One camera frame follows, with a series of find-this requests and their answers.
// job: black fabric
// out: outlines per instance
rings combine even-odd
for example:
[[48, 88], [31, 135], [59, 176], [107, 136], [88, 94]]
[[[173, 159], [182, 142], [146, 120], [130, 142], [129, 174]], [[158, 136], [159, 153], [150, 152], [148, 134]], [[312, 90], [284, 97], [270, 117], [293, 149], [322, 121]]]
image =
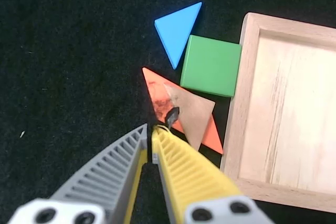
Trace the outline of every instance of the black fabric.
[[[112, 141], [155, 121], [141, 68], [178, 83], [182, 62], [171, 68], [154, 20], [198, 1], [193, 34], [219, 40], [238, 42], [247, 12], [336, 27], [335, 0], [1, 0], [1, 223], [19, 205], [49, 197]], [[216, 99], [223, 138], [228, 99]], [[334, 214], [259, 205], [276, 223], [336, 223]], [[132, 223], [167, 222], [159, 173], [148, 164]]]

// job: wooden tray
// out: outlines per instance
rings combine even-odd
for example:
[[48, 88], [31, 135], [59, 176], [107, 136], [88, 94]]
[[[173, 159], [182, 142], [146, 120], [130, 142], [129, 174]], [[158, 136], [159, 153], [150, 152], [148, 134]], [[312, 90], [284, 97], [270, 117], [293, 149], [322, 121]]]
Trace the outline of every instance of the wooden tray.
[[245, 16], [221, 170], [253, 199], [336, 212], [336, 29]]

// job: triangle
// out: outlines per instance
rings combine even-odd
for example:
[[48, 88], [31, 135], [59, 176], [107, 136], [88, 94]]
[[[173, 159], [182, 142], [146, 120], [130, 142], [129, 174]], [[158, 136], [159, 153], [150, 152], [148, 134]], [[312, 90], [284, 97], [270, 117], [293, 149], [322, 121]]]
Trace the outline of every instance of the triangle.
[[[153, 103], [156, 117], [159, 121], [164, 122], [165, 116], [167, 115], [169, 110], [171, 110], [174, 107], [172, 101], [170, 100], [170, 96], [164, 87], [164, 84], [182, 90], [185, 89], [172, 83], [171, 81], [168, 81], [162, 76], [159, 76], [157, 73], [154, 73], [148, 68], [142, 68], [142, 72], [145, 77], [146, 85]], [[184, 133], [179, 120], [177, 120], [173, 124], [173, 128]], [[210, 117], [208, 127], [205, 131], [202, 144], [206, 145], [207, 147], [213, 149], [214, 151], [220, 154], [223, 154], [223, 147], [222, 144], [220, 143], [214, 117], [212, 115]]]
[[215, 102], [199, 97], [186, 90], [164, 85], [172, 103], [180, 107], [179, 119], [184, 134], [195, 150], [198, 151], [212, 115]]
[[179, 64], [201, 5], [202, 2], [199, 2], [154, 21], [173, 69]]

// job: green square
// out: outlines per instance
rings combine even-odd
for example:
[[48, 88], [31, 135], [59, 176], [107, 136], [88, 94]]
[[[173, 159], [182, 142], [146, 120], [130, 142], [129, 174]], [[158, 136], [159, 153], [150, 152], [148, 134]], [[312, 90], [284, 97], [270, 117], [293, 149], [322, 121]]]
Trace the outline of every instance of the green square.
[[241, 45], [190, 35], [180, 85], [233, 97]]

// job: black screw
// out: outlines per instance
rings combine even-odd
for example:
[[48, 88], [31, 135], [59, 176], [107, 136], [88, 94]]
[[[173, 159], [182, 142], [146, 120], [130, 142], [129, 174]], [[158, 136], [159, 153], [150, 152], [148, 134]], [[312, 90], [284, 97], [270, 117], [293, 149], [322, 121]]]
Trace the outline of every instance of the black screw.
[[82, 212], [75, 219], [75, 224], [92, 224], [94, 222], [95, 215], [91, 212]]
[[56, 210], [54, 208], [46, 208], [40, 211], [35, 217], [36, 223], [48, 223], [53, 219], [56, 214]]
[[204, 208], [197, 208], [192, 213], [193, 219], [195, 221], [211, 220], [212, 214]]
[[233, 202], [230, 205], [231, 211], [235, 214], [246, 214], [250, 212], [250, 209], [245, 203], [242, 202]]

